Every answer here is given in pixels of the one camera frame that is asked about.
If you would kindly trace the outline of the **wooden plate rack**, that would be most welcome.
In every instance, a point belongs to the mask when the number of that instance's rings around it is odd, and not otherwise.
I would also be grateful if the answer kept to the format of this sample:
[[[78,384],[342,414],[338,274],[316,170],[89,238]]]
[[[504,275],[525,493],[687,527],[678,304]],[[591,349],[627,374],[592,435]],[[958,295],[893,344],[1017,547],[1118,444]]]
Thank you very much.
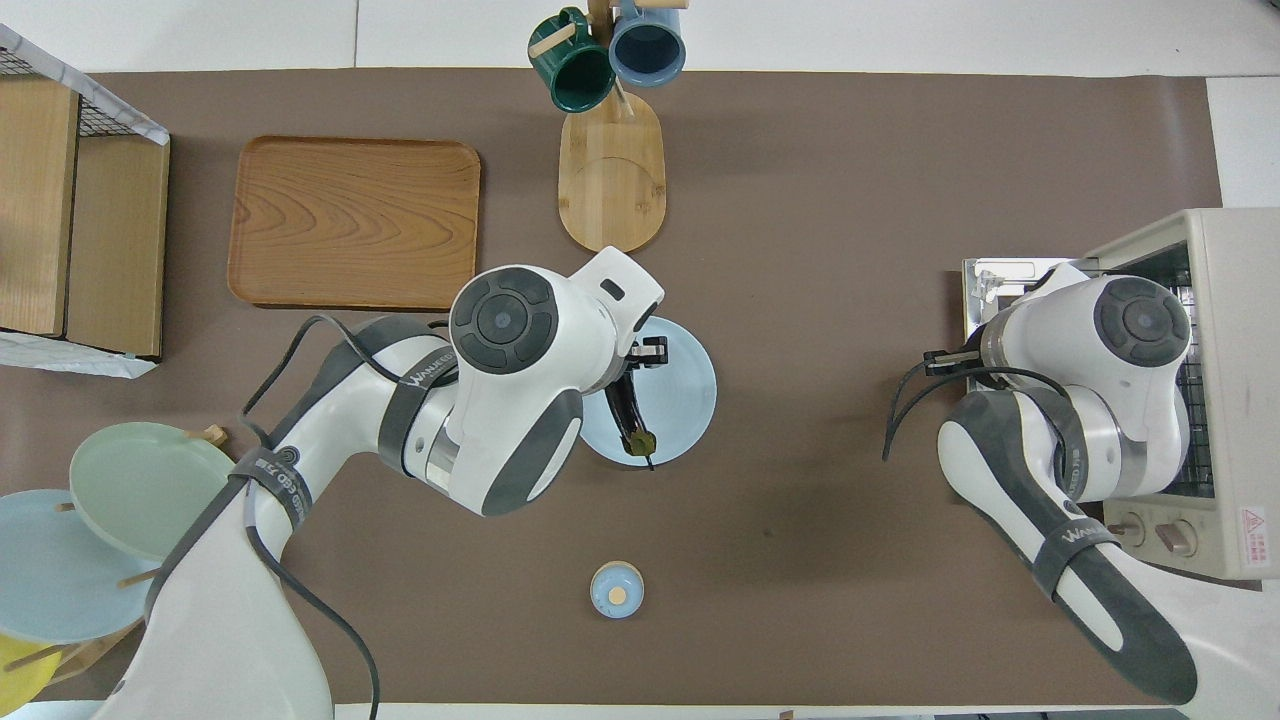
[[[210,442],[210,443],[215,445],[215,446],[216,446],[216,447],[219,447],[219,448],[221,448],[221,442],[223,442],[223,441],[224,441],[224,438],[225,438],[225,436],[224,436],[224,432],[223,432],[223,429],[221,429],[220,427],[210,427],[210,428],[207,428],[207,429],[206,429],[206,430],[204,430],[204,432],[188,432],[188,430],[187,430],[187,433],[188,433],[188,436],[191,436],[191,437],[198,437],[198,438],[201,438],[201,439],[206,439],[207,442]],[[68,486],[68,488],[67,488],[67,489],[64,489],[64,491],[67,491],[67,492],[69,492],[69,493],[70,493],[70,484],[69,484],[69,486]],[[72,493],[70,493],[70,502],[69,502],[69,503],[64,503],[64,505],[61,506],[61,509],[63,509],[63,510],[76,510],[76,506],[74,506],[74,503],[72,502]],[[152,571],[148,571],[148,573],[147,573],[147,574],[145,574],[145,575],[137,575],[137,577],[132,577],[132,578],[129,578],[129,579],[125,579],[125,580],[123,580],[123,582],[122,582],[122,585],[124,585],[124,587],[128,587],[128,585],[133,585],[134,583],[138,583],[138,582],[142,582],[143,579],[148,579],[148,580],[150,580],[150,584],[151,584],[151,579],[152,579],[152,577],[154,577],[154,573],[155,573],[155,571],[156,571],[156,570],[159,569],[160,564],[161,564],[161,562],[157,562],[157,568],[156,568],[155,570],[152,570]],[[79,642],[79,643],[70,643],[70,644],[59,644],[59,646],[61,647],[61,661],[60,661],[60,664],[59,664],[59,666],[58,666],[58,670],[56,670],[56,671],[55,671],[55,674],[52,675],[52,678],[51,678],[50,683],[54,683],[54,682],[55,682],[55,680],[58,679],[58,675],[59,675],[60,673],[64,673],[64,671],[65,671],[65,669],[67,669],[67,665],[68,665],[68,664],[69,664],[69,662],[70,662],[70,661],[72,661],[72,660],[73,660],[74,657],[79,656],[79,655],[84,655],[84,653],[87,653],[87,651],[88,651],[88,647],[90,647],[90,646],[91,646],[92,643],[95,643],[95,642],[99,642],[99,641],[104,641],[104,642],[108,642],[108,643],[110,643],[110,642],[114,642],[114,641],[115,641],[115,639],[118,639],[119,637],[122,637],[122,635],[125,635],[125,634],[128,634],[129,632],[132,632],[132,630],[133,630],[133,629],[134,629],[134,628],[136,628],[136,626],[137,626],[137,625],[140,624],[141,619],[140,619],[140,620],[137,620],[137,621],[134,621],[134,623],[132,623],[131,625],[128,625],[128,626],[125,626],[125,628],[120,629],[119,632],[115,632],[115,633],[111,633],[110,635],[104,635],[104,637],[99,637],[99,638],[96,638],[96,639],[92,639],[92,641],[84,641],[84,642]]]

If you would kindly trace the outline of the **beige toaster oven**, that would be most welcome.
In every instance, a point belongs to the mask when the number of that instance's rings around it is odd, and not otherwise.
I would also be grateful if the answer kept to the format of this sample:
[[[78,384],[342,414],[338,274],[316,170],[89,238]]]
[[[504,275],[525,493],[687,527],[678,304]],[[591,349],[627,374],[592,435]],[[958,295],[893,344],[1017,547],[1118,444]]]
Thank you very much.
[[[1143,562],[1280,580],[1280,208],[1176,211],[1079,258],[1170,292],[1189,269],[1204,374],[1215,497],[1166,493],[1178,473],[1158,492],[1098,501],[1106,523]]]

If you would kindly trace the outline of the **yellow racked plate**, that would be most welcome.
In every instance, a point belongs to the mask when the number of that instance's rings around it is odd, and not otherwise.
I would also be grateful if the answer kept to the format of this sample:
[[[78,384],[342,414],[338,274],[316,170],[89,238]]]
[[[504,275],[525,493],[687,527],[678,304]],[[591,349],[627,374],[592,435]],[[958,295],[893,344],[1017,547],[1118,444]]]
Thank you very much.
[[[32,701],[50,683],[61,647],[0,633],[0,717]]]

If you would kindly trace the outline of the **wooden mug tree stand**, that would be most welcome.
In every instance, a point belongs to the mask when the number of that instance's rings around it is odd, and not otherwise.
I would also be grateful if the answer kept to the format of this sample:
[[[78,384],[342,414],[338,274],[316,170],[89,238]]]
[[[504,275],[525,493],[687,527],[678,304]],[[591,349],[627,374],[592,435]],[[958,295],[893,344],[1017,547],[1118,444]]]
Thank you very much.
[[[586,0],[591,36],[609,46],[616,0]],[[634,251],[662,227],[667,210],[666,155],[658,115],[614,74],[614,87],[589,111],[564,113],[559,141],[562,224],[585,249]]]

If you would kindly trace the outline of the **brown wooden tray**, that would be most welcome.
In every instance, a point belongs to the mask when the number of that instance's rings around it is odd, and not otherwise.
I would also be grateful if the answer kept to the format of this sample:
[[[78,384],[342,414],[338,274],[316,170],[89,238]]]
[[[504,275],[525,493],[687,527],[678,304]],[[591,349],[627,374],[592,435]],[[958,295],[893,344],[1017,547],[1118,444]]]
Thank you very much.
[[[443,311],[475,275],[467,143],[269,135],[236,176],[227,283],[260,307]]]

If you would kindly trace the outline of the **small blue dome bell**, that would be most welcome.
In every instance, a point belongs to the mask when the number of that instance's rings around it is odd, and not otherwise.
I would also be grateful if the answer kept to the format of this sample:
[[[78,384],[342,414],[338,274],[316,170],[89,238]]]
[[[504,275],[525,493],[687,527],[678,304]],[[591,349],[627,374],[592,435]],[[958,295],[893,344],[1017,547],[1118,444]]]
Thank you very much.
[[[631,618],[641,607],[644,596],[643,574],[631,562],[621,560],[599,566],[589,585],[591,606],[603,618],[613,620]]]

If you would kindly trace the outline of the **dark green ceramic mug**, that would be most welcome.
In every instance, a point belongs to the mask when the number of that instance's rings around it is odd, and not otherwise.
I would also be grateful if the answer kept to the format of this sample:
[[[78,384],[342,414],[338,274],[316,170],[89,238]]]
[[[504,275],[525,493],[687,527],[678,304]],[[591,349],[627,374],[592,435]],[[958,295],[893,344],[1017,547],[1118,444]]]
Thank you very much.
[[[614,87],[608,51],[594,40],[588,15],[576,6],[562,8],[531,32],[527,58],[562,111],[589,111]]]

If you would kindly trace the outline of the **dark purple eggplant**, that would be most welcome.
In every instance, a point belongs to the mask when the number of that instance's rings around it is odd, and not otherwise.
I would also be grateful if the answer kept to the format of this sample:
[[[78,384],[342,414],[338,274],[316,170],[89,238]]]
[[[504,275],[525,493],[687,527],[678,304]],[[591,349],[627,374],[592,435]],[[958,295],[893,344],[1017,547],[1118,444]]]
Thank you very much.
[[[641,363],[628,363],[620,377],[603,389],[607,406],[617,428],[622,450],[631,457],[641,457],[653,470],[652,456],[657,451],[657,436],[648,429],[639,409],[634,374]]]

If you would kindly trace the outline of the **pale green racked plate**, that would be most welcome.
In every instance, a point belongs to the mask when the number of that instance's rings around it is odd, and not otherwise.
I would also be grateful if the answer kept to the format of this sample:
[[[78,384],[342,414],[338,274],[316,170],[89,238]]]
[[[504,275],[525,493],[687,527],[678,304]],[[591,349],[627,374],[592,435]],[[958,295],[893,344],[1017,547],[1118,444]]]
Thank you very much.
[[[74,451],[72,502],[109,544],[161,562],[223,489],[234,461],[180,428],[128,421]]]

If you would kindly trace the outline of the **glass oven door with handle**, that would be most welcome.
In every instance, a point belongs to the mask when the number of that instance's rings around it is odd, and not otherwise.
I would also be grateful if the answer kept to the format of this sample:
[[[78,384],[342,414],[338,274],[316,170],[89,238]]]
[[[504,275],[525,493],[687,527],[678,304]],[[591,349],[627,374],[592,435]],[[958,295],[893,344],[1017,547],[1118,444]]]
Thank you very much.
[[[969,258],[963,261],[963,334],[968,340],[1061,263],[1098,275],[1096,258]]]

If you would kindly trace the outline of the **light blue racked plate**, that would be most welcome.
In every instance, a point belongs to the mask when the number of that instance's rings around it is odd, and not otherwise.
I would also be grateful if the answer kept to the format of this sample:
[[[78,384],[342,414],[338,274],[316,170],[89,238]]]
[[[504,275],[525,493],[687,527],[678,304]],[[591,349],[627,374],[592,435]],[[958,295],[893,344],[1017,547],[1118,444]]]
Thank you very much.
[[[157,562],[101,539],[64,489],[0,497],[0,633],[46,644],[110,635],[140,620]]]

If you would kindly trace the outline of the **brown table mat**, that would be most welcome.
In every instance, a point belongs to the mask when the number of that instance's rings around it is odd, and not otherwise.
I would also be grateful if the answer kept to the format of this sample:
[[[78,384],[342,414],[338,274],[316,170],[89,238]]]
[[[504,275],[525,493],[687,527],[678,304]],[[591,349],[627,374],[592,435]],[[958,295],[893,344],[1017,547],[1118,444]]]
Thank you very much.
[[[527,67],[99,76],[173,138],[164,350],[136,380],[0,366],[0,495],[67,488],[81,441],[151,420],[253,442],[236,414],[307,311],[227,286],[242,147],[443,138],[483,163],[481,268],[575,272],[563,115]],[[370,644],[384,703],[1153,705],[950,491],[957,387],[884,414],[961,342],[954,272],[1075,258],[1220,205],[1202,79],[684,73],[645,92],[669,178],[635,258],[719,382],[696,447],[630,471],[577,443],[545,497],[481,519],[378,457],[342,469],[284,564]],[[600,618],[605,561],[646,598]]]

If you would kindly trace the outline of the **blue ceramic mug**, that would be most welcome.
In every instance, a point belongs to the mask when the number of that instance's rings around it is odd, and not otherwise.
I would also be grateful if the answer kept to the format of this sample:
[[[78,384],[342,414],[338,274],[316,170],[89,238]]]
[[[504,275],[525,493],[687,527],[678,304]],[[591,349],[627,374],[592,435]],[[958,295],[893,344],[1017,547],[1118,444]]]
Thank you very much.
[[[675,79],[686,61],[680,13],[689,0],[616,0],[616,6],[609,58],[618,78],[637,87]]]

